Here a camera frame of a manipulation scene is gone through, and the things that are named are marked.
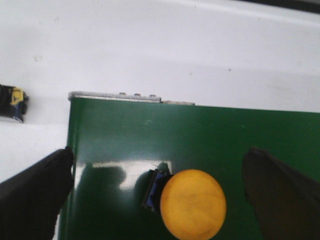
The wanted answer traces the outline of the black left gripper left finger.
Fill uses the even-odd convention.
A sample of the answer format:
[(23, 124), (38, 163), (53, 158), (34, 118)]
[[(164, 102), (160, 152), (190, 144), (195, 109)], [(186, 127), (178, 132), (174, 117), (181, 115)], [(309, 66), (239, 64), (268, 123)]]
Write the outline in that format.
[(0, 238), (51, 240), (74, 186), (70, 148), (59, 149), (0, 184)]

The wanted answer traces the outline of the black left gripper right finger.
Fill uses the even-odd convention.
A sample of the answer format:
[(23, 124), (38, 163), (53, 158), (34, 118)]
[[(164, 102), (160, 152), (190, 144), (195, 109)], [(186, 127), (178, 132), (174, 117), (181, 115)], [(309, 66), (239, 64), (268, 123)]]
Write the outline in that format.
[(242, 160), (245, 196), (265, 240), (320, 238), (320, 184), (264, 149)]

